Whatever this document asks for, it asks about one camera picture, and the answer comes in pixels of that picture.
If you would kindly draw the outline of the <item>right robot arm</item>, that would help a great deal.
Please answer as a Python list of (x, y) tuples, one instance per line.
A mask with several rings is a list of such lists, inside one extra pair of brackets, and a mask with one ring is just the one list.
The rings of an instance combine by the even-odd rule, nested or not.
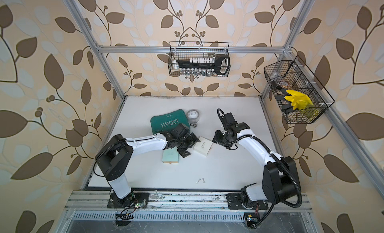
[(238, 123), (232, 113), (224, 113), (219, 108), (217, 114), (224, 131), (217, 130), (213, 142), (228, 150), (239, 144), (263, 167), (262, 182), (241, 189), (242, 205), (252, 209), (256, 202), (266, 201), (273, 205), (283, 203), (296, 209), (301, 207), (302, 189), (293, 158), (283, 157), (270, 149), (246, 123)]

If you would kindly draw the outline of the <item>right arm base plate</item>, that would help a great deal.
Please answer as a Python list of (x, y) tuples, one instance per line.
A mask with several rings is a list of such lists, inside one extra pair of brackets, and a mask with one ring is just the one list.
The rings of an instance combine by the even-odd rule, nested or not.
[(226, 195), (230, 210), (268, 210), (268, 204), (263, 200), (251, 201), (243, 193), (231, 193)]

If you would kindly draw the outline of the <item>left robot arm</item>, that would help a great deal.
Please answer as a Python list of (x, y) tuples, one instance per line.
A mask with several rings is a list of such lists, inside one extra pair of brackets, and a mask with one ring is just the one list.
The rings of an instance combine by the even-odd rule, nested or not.
[(96, 156), (96, 165), (111, 186), (117, 198), (124, 200), (132, 192), (125, 175), (132, 157), (139, 154), (175, 148), (185, 158), (189, 148), (200, 142), (190, 129), (180, 123), (176, 127), (141, 138), (125, 138), (120, 134), (112, 137)]

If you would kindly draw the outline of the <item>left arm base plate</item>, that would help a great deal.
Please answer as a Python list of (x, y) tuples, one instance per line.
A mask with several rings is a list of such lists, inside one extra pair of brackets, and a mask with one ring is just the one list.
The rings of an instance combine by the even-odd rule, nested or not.
[(110, 199), (107, 204), (109, 209), (133, 209), (145, 208), (149, 202), (149, 193), (134, 193), (131, 192), (125, 198), (119, 199), (115, 192), (110, 194)]

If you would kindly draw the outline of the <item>cream jewelry box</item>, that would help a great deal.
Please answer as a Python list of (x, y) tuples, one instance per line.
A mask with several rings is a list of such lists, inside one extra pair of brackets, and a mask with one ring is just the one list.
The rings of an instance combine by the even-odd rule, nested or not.
[(193, 146), (193, 150), (203, 156), (208, 156), (208, 153), (213, 145), (213, 142), (200, 136), (199, 140)]

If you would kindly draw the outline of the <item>mint green jewelry box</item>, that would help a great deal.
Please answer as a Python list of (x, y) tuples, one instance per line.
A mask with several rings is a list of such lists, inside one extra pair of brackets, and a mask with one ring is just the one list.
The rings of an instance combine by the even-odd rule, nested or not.
[(163, 163), (178, 163), (179, 162), (179, 153), (177, 151), (177, 148), (168, 148), (163, 150), (163, 157), (162, 162)]

